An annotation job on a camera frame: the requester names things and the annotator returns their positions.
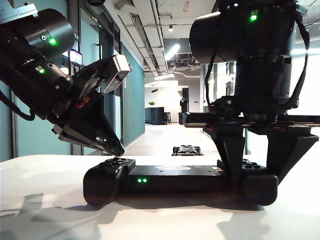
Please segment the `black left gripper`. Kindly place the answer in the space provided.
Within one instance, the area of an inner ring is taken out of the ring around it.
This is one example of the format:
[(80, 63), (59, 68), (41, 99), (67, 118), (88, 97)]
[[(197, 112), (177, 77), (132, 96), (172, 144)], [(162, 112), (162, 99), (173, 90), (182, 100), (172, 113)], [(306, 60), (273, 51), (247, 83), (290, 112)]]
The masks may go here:
[(103, 110), (103, 93), (114, 89), (114, 58), (91, 63), (71, 79), (65, 112), (52, 121), (58, 139), (113, 156), (123, 155), (125, 149)]

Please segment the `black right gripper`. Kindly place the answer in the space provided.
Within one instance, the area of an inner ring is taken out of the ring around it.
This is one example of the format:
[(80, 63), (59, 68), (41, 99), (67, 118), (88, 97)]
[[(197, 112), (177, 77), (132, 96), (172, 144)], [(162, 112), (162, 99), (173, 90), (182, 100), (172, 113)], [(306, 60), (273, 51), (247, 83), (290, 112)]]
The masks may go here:
[[(298, 106), (291, 97), (279, 99), (268, 96), (223, 96), (208, 106), (208, 112), (187, 112), (185, 127), (213, 126), (214, 141), (224, 171), (234, 189), (242, 179), (242, 160), (245, 145), (243, 129), (286, 129), (287, 127), (319, 127), (318, 115), (288, 115), (287, 110)], [(281, 182), (293, 166), (319, 140), (310, 133), (270, 133), (266, 167)]]

